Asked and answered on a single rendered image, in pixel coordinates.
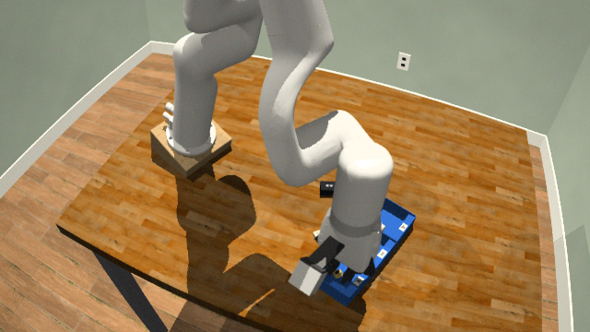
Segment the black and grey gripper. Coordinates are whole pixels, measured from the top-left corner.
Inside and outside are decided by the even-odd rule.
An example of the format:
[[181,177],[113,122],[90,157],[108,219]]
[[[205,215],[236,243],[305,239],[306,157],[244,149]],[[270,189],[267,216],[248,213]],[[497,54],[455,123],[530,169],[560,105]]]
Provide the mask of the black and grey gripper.
[[[372,232],[370,235],[360,238],[347,237],[336,231],[335,228],[332,226],[329,216],[330,209],[331,207],[328,209],[324,216],[324,220],[319,230],[319,235],[317,235],[314,239],[315,241],[317,241],[318,238],[318,245],[320,246],[329,236],[332,236],[334,239],[344,244],[345,247],[329,263],[329,265],[327,265],[329,269],[327,275],[332,275],[333,272],[339,267],[341,262],[342,264],[348,267],[347,270],[343,273],[341,279],[341,283],[343,285],[347,281],[351,281],[354,278],[355,275],[353,274],[364,274],[366,276],[372,277],[376,272],[374,260],[379,253],[382,234],[375,231]],[[344,237],[345,239],[342,237]]]

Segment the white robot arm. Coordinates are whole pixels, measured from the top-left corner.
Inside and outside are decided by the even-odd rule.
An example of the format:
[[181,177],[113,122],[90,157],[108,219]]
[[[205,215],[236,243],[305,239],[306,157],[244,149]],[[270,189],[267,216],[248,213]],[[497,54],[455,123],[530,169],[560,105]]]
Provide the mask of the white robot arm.
[[[336,169],[332,226],[352,238],[382,233],[381,211],[394,169],[390,153],[345,111],[294,126],[301,88],[334,46],[324,0],[184,0],[184,24],[192,33],[173,48],[174,102],[165,106],[173,119],[166,112],[162,115],[169,120],[169,145],[187,156],[212,147],[218,93],[214,74],[254,54],[263,18],[272,62],[261,90],[258,121],[275,173],[283,183],[301,187]],[[309,296],[315,294],[327,265],[344,247],[329,236],[310,256],[301,257],[289,283]]]

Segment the blue three-compartment bin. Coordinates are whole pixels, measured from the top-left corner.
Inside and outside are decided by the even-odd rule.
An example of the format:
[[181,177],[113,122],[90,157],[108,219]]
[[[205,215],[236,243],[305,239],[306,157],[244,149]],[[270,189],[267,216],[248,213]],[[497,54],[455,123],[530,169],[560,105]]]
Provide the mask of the blue three-compartment bin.
[[[385,229],[382,232],[379,254],[374,260],[376,272],[405,237],[416,218],[416,215],[400,207],[387,197],[384,200],[381,214],[381,222]],[[343,285],[341,284],[342,277],[336,279],[334,274],[331,276],[326,274],[319,289],[344,306],[348,306],[371,278],[364,274],[358,274],[354,276],[351,282],[347,281]]]

